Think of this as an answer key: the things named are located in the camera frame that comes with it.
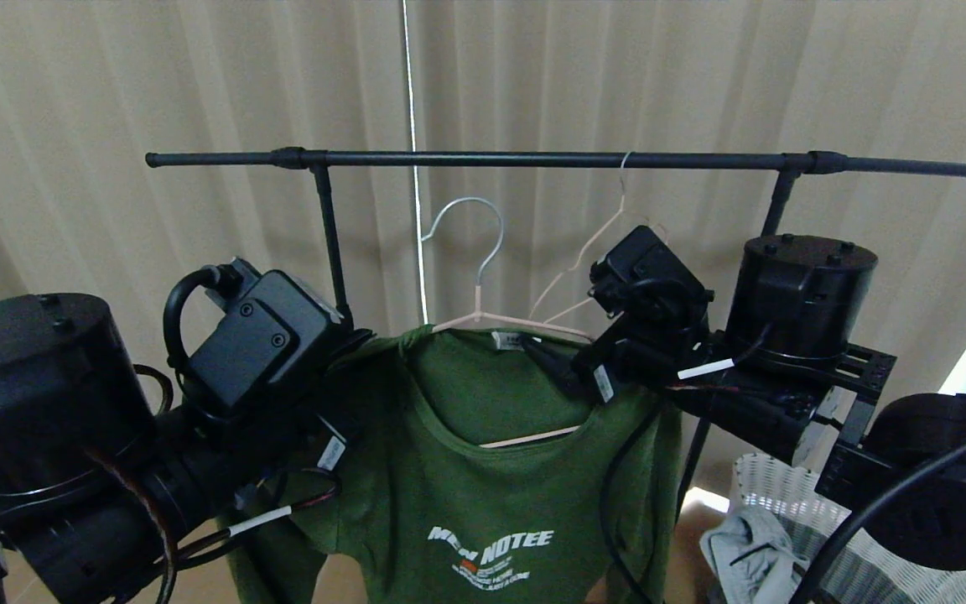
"shirt tag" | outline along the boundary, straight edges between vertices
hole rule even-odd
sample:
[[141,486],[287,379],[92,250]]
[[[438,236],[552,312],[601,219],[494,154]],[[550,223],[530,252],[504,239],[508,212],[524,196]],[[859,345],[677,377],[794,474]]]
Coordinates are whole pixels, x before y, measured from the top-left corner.
[[524,351],[521,346],[521,334],[509,331],[492,331],[496,351]]
[[326,448],[323,450],[323,455],[319,457],[319,463],[315,464],[318,467],[322,467],[323,470],[332,471],[334,466],[337,466],[338,460],[341,459],[341,454],[345,452],[345,443],[341,442],[337,436],[330,437],[330,443],[326,443]]
[[610,375],[606,373],[606,366],[595,367],[595,385],[599,387],[599,394],[602,394],[602,402],[609,403],[610,398],[614,398],[614,387],[610,383]]

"black metal rod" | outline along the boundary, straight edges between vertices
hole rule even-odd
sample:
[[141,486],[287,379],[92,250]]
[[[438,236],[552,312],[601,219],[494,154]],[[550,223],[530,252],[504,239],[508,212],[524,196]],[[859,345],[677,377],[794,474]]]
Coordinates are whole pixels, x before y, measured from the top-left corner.
[[330,172],[325,165],[311,168],[315,176],[315,190],[319,192],[319,211],[323,217],[323,236],[326,238],[326,256],[330,260],[330,282],[334,284],[334,302],[339,313],[353,326],[352,310],[345,295],[345,271],[341,268],[341,245],[338,244],[338,226],[334,221],[334,191],[330,188]]
[[[430,165],[461,168],[620,168],[624,153],[507,152],[332,152],[281,148],[265,153],[182,153],[146,156],[161,165],[277,165],[309,169],[312,165]],[[966,176],[966,164],[909,159],[847,157],[833,152],[802,154],[633,153],[626,168],[649,169],[794,169],[805,174],[893,172]]]
[[681,508],[683,499],[691,488],[691,481],[695,478],[695,467],[699,465],[699,458],[703,454],[703,447],[706,445],[706,436],[710,433],[710,420],[705,417],[699,418],[695,424],[695,433],[691,437],[691,445],[688,447],[688,454],[685,456],[685,470],[681,475],[681,486],[678,486],[678,511],[673,517],[674,523],[681,518]]
[[792,195],[792,187],[797,183],[800,172],[795,169],[783,169],[777,173],[777,182],[774,183],[774,192],[770,195],[770,210],[766,211],[766,221],[762,223],[762,234],[764,236],[775,236],[777,226],[782,223],[782,214],[785,214],[785,204],[789,202]]

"beige curtain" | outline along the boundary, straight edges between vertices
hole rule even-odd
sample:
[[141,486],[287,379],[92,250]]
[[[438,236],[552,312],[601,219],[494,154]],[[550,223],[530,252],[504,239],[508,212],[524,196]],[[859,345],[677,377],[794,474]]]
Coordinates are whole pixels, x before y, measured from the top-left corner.
[[[165,292],[245,256],[330,294],[310,176],[149,169],[149,150],[409,148],[400,3],[0,3],[0,298],[81,290],[111,302],[137,360],[164,358]],[[408,3],[421,149],[804,152],[966,161],[966,3]],[[410,169],[332,169],[350,303],[383,334],[417,325]],[[618,203],[610,169],[421,169],[428,228],[446,201],[493,199],[506,246],[487,309],[526,316]],[[773,174],[629,171],[627,215],[660,225],[718,291]],[[934,390],[966,347],[966,180],[841,174],[797,182],[783,231],[880,256],[854,339],[901,357],[886,400]],[[493,245],[459,207],[424,245],[430,320],[471,310]],[[584,298],[586,270],[540,305]],[[217,316],[196,303],[199,341]],[[601,330],[587,306],[567,325]],[[714,435],[724,488],[746,445]]]

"neckline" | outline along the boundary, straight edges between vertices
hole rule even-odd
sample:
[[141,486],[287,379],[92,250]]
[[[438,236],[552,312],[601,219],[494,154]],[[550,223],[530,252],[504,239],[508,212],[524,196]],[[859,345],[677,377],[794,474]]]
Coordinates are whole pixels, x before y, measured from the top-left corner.
[[402,378],[408,383],[409,393],[413,401],[413,412],[415,417],[419,420],[422,428],[437,440],[441,445],[457,452],[457,454],[463,456],[470,456],[470,458],[476,458],[481,460],[499,460],[499,459],[514,459],[522,458],[522,456],[540,456],[540,455],[553,455],[559,454],[559,452],[568,450],[574,447],[581,440],[587,439],[588,435],[591,433],[594,425],[598,422],[598,417],[601,412],[601,406],[595,405],[591,409],[590,414],[588,414],[586,420],[583,424],[579,426],[575,432],[571,432],[568,435],[561,435],[553,437],[553,439],[540,440],[540,442],[526,443],[522,445],[514,445],[511,447],[494,448],[494,450],[488,450],[488,448],[480,447],[477,444],[469,443],[468,440],[461,439],[453,431],[446,427],[444,421],[439,419],[438,415],[434,412],[432,403],[428,400],[426,395],[424,395],[423,390],[419,387],[419,383],[413,375],[413,372],[409,370],[409,363],[407,359],[408,349],[421,341],[424,337],[435,337],[438,336],[437,333],[430,331],[431,325],[425,325],[423,329],[417,330],[413,333],[413,337],[409,340],[404,341],[402,346],[398,347],[398,371],[402,374]]

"shirt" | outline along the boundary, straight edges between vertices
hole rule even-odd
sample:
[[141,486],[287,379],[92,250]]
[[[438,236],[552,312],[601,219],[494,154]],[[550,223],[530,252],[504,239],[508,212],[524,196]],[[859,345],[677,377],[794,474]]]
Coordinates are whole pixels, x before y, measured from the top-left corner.
[[[678,410],[632,385],[618,385],[607,405],[569,398],[524,352],[498,351],[496,340],[490,331],[432,333],[426,325],[338,363],[318,395],[344,401],[365,425],[337,466],[342,493],[258,529],[231,562],[243,601],[307,601],[321,565],[310,547],[356,559],[371,604],[582,603],[610,570],[599,523],[605,469],[656,410],[615,475],[608,529],[661,600]],[[569,356],[576,349],[543,340]],[[479,447],[576,424],[557,439]],[[323,487],[295,476],[283,500]],[[607,590],[610,601],[631,601],[616,573]]]

